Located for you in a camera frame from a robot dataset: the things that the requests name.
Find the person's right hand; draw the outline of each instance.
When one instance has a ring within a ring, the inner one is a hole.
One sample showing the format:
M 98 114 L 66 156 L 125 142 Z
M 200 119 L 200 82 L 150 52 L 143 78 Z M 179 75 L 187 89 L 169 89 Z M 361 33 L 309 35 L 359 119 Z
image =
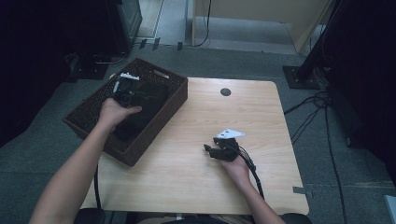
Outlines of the person's right hand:
M 124 108 L 113 98 L 107 98 L 102 104 L 98 124 L 102 124 L 110 130 L 113 130 L 117 124 L 126 119 L 126 117 L 134 113 L 138 113 L 141 110 L 141 106 Z
M 241 156 L 233 161 L 220 161 L 220 163 L 237 187 L 250 183 L 249 169 Z

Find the black hole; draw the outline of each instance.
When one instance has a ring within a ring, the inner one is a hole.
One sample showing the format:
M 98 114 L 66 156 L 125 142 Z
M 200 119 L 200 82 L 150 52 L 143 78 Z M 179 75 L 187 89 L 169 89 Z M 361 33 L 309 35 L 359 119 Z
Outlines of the black hole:
M 227 89 L 227 88 L 221 89 L 220 93 L 221 93 L 221 95 L 223 95 L 223 96 L 229 96 L 229 95 L 231 95 L 231 91 L 230 91 L 229 89 Z

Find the cable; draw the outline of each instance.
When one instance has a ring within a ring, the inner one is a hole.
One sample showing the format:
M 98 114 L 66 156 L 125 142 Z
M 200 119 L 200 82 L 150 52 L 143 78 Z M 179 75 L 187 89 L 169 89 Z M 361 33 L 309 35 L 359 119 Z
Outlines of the cable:
M 306 104 L 306 103 L 314 103 L 314 104 L 317 106 L 317 109 L 316 109 L 314 112 L 312 112 L 311 114 L 308 115 L 308 117 L 305 119 L 305 121 L 303 122 L 303 124 L 300 125 L 300 127 L 297 129 L 297 131 L 296 131 L 296 132 L 294 133 L 294 135 L 291 137 L 291 140 L 292 140 L 292 144 L 293 144 L 293 145 L 300 139 L 300 136 L 303 134 L 303 132 L 305 131 L 306 127 L 308 127 L 308 125 L 314 120 L 314 118 L 315 118 L 315 116 L 318 114 L 319 110 L 320 110 L 321 108 L 324 108 L 325 105 L 326 105 L 327 103 L 329 103 L 330 98 L 329 98 L 328 96 L 326 96 L 326 97 L 321 97 L 321 96 L 320 96 L 320 95 L 323 94 L 323 93 L 327 93 L 327 92 L 326 92 L 326 91 L 320 91 L 320 92 L 316 93 L 314 96 L 310 96 L 310 97 L 304 99 L 301 103 L 299 103 L 299 104 L 293 106 L 292 108 L 290 108 L 290 109 L 288 109 L 288 110 L 286 110 L 286 111 L 284 112 L 284 115 L 287 115 L 287 114 L 289 114 L 290 112 L 294 111 L 295 109 L 299 108 L 300 106 L 302 106 L 302 105 L 304 105 L 304 104 Z
M 95 124 L 99 120 L 100 111 L 102 109 L 102 102 L 105 98 L 106 91 L 107 91 L 108 87 L 110 86 L 110 83 L 112 83 L 114 80 L 116 80 L 116 78 L 114 78 L 114 77 L 113 77 L 113 79 L 109 80 L 105 86 L 105 89 L 103 90 L 102 96 L 99 101 L 98 111 L 97 111 L 96 117 L 95 117 Z M 95 174 L 93 175 L 93 187 L 94 187 L 94 191 L 95 191 L 96 206 L 97 206 L 97 208 L 102 209 L 102 205 L 100 202 L 100 195 L 99 195 L 98 171 L 99 171 L 99 163 L 96 165 L 96 171 L 95 171 Z
M 317 115 L 317 113 L 319 112 L 320 109 L 321 109 L 321 107 L 319 107 L 315 112 L 313 112 L 312 114 L 310 114 L 310 115 L 308 116 L 308 118 L 305 120 L 305 122 L 298 128 L 298 130 L 296 131 L 295 134 L 297 134 L 297 132 L 305 125 L 304 128 L 300 131 L 300 133 L 299 133 L 299 135 L 297 136 L 297 138 L 294 139 L 294 141 L 293 141 L 293 143 L 292 143 L 293 145 L 294 145 L 294 144 L 297 142 L 297 140 L 300 138 L 301 134 L 303 134 L 303 132 L 305 131 L 306 127 L 314 120 L 315 116 Z
M 206 37 L 205 37 L 204 41 L 201 44 L 195 45 L 196 48 L 202 46 L 206 42 L 207 38 L 209 37 L 209 19 L 210 19 L 210 8 L 211 8 L 211 6 L 212 6 L 212 0 L 209 1 L 209 10 L 207 11 Z
M 99 164 L 96 165 L 96 171 L 95 171 L 95 174 L 93 176 L 93 187 L 94 187 L 94 190 L 95 190 L 96 207 L 99 208 L 99 209 L 102 209 L 102 205 L 101 205 L 101 202 L 100 202 L 100 195 L 99 195 L 99 187 L 98 187 L 98 184 L 99 184 L 99 182 L 98 182 L 98 170 L 99 170 Z
M 328 106 L 326 105 L 325 106 L 325 119 L 326 119 L 327 142 L 329 145 L 330 157 L 332 158 L 332 168 L 334 169 L 335 178 L 337 180 L 337 185 L 338 185 L 338 190 L 340 192 L 340 200 L 341 200 L 341 207 L 343 209 L 344 223 L 347 224 L 347 214 L 346 214 L 346 207 L 345 207 L 345 203 L 344 203 L 344 193 L 343 193 L 343 189 L 341 188 L 340 176 L 338 174 L 337 167 L 335 165 L 334 155 L 332 152 L 332 142 L 330 139 L 330 128 L 329 128 L 329 118 L 328 118 L 329 116 L 327 114 L 327 107 Z
M 264 199 L 264 193 L 262 192 L 262 182 L 260 181 L 259 176 L 256 173 L 256 166 L 254 165 L 253 160 L 249 157 L 249 155 L 245 151 L 245 149 L 242 147 L 239 147 L 245 153 L 245 155 L 247 155 L 247 158 L 236 148 L 231 147 L 226 144 L 224 146 L 234 150 L 240 157 L 242 157 L 242 159 L 244 159 L 245 163 L 247 164 L 248 169 L 253 174 L 253 177 L 256 180 L 256 185 L 257 185 L 257 189 L 259 190 L 260 196 L 262 196 L 262 198 Z
M 337 186 L 338 186 L 338 190 L 339 190 L 339 193 L 340 193 L 340 201 L 341 201 L 341 207 L 342 207 L 342 210 L 343 210 L 344 223 L 347 224 L 347 213 L 346 213 L 346 208 L 345 208 L 345 203 L 344 203 L 344 193 L 343 193 L 343 190 L 342 190 L 342 187 L 341 187 L 340 176 L 339 176 L 339 174 L 338 174 L 337 167 L 336 167 L 336 164 L 335 164 L 335 159 L 334 159 L 334 155 L 333 155 L 333 152 L 332 152 L 332 142 L 331 142 L 331 138 L 330 138 L 329 116 L 328 116 L 328 111 L 327 111 L 327 110 L 328 110 L 329 103 L 330 103 L 330 97 L 320 97 L 320 95 L 321 95 L 322 93 L 326 93 L 326 91 L 320 91 L 320 92 L 318 92 L 317 94 L 315 94 L 315 96 L 311 96 L 311 97 L 306 98 L 305 100 L 303 100 L 303 101 L 302 101 L 301 103 L 299 103 L 298 105 L 295 105 L 295 106 L 293 106 L 291 109 L 286 110 L 286 111 L 284 112 L 284 114 L 286 115 L 286 114 L 288 114 L 289 112 L 291 112 L 291 111 L 297 109 L 297 108 L 300 107 L 301 105 L 306 104 L 306 103 L 308 103 L 308 102 L 313 102 L 313 103 L 318 107 L 316 111 L 314 111 L 313 113 L 311 113 L 311 114 L 308 116 L 308 118 L 305 120 L 305 122 L 304 122 L 304 123 L 299 127 L 299 129 L 297 130 L 297 132 L 298 132 L 298 131 L 305 125 L 304 128 L 302 129 L 302 131 L 300 132 L 300 134 L 297 136 L 297 139 L 295 139 L 295 140 L 293 141 L 293 144 L 295 144 L 296 141 L 299 139 L 300 135 L 304 132 L 304 129 L 312 122 L 312 120 L 314 119 L 314 117 L 315 117 L 315 115 L 318 113 L 318 111 L 319 111 L 321 108 L 324 108 L 324 111 L 325 111 L 325 120 L 326 120 L 327 142 L 328 142 L 328 146 L 329 146 L 330 157 L 331 157 L 331 159 L 332 159 L 332 168 L 334 169 L 335 178 L 336 178 L 336 180 L 337 180 Z M 317 100 L 322 101 L 322 104 L 319 105 L 318 102 L 317 102 Z
M 327 71 L 325 71 L 323 67 L 314 68 L 315 77 L 325 88 L 330 85 L 329 81 L 326 79 L 326 73 Z

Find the dark brown basket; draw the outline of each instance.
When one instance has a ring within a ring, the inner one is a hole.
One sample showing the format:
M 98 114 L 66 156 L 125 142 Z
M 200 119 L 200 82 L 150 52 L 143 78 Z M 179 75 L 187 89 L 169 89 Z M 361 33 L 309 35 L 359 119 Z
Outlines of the dark brown basket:
M 64 122 L 80 138 L 85 139 L 96 123 L 102 105 L 101 100 L 111 97 L 115 78 L 121 73 L 127 72 L 149 82 L 164 84 L 168 87 L 168 99 L 163 107 L 136 138 L 132 137 L 123 142 L 111 134 L 106 141 L 104 152 L 129 166 L 133 166 L 165 124 L 187 100 L 188 79 L 186 77 L 179 76 L 141 59 L 135 59 L 67 115 Z

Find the gray carpet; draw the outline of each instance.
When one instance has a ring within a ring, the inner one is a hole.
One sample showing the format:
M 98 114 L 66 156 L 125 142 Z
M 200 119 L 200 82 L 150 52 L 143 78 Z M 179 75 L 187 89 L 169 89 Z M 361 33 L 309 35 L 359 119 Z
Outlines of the gray carpet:
M 128 58 L 112 64 L 105 79 L 135 57 L 186 77 L 269 80 L 277 85 L 284 110 L 318 91 L 291 90 L 282 65 L 300 65 L 303 56 L 219 49 L 160 46 L 152 50 L 135 47 Z M 63 83 L 41 109 L 30 128 L 0 149 L 0 223 L 26 223 L 35 202 L 51 175 L 78 147 L 81 140 L 62 118 L 96 91 L 103 80 Z M 288 114 L 290 135 L 316 109 L 304 105 Z M 346 136 L 336 112 L 329 109 L 331 141 L 345 198 L 347 223 L 391 223 L 384 195 L 396 189 L 384 164 L 364 148 L 346 146 Z M 313 223 L 343 223 L 343 212 L 327 144 L 324 111 L 320 110 L 294 145 Z M 113 223 L 122 223 L 125 213 L 116 213 Z

